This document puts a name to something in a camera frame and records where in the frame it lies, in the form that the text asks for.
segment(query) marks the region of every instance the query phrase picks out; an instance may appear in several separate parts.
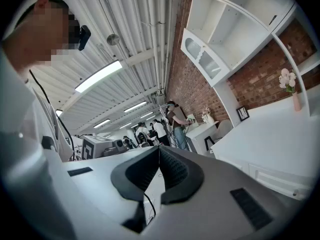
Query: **ear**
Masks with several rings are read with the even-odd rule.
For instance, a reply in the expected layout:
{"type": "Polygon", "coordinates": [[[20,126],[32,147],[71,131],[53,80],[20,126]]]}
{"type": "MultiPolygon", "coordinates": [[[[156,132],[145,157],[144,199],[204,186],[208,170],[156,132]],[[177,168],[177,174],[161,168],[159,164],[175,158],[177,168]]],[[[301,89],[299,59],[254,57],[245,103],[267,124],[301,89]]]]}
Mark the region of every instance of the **ear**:
{"type": "Polygon", "coordinates": [[[34,11],[37,12],[44,9],[49,3],[49,0],[37,0],[34,4],[34,11]]]}

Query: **cabinet door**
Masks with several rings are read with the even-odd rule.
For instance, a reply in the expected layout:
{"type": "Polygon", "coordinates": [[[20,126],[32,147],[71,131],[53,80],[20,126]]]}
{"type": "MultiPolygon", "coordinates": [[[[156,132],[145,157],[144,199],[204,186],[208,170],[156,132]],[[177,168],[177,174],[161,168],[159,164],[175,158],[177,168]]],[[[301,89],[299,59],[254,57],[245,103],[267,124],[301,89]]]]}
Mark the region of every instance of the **cabinet door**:
{"type": "Polygon", "coordinates": [[[302,176],[267,170],[249,164],[249,175],[267,188],[297,200],[305,199],[312,187],[302,176]]]}
{"type": "Polygon", "coordinates": [[[241,161],[241,160],[237,160],[237,159],[225,157],[225,156],[220,156],[219,158],[216,157],[216,159],[219,159],[219,160],[224,161],[234,167],[237,167],[239,170],[241,170],[245,174],[249,175],[248,163],[245,161],[241,161]]]}

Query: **picture frame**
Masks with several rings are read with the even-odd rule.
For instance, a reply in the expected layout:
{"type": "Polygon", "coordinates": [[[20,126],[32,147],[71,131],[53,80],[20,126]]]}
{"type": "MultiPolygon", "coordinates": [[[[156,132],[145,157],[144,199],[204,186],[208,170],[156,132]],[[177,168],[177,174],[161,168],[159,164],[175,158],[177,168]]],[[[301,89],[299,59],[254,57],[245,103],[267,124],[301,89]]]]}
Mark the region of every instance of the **picture frame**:
{"type": "Polygon", "coordinates": [[[245,106],[241,106],[241,107],[237,108],[236,112],[237,112],[241,122],[250,117],[248,110],[245,108],[245,106]]]}

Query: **white countertop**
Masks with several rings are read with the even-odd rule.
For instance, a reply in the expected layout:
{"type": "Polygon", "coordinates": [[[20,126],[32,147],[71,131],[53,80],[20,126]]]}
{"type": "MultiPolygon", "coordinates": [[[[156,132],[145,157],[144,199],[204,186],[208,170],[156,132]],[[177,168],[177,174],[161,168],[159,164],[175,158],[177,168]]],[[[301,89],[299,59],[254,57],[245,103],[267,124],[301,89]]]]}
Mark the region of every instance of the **white countertop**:
{"type": "Polygon", "coordinates": [[[309,117],[305,107],[295,112],[291,103],[289,98],[250,109],[250,118],[213,145],[213,152],[280,172],[315,177],[320,168],[320,118],[309,117]]]}
{"type": "Polygon", "coordinates": [[[219,121],[215,121],[213,124],[212,123],[203,123],[200,124],[198,127],[192,129],[191,131],[187,132],[186,136],[189,137],[190,139],[194,139],[198,135],[202,134],[212,126],[215,126],[219,121]]]}

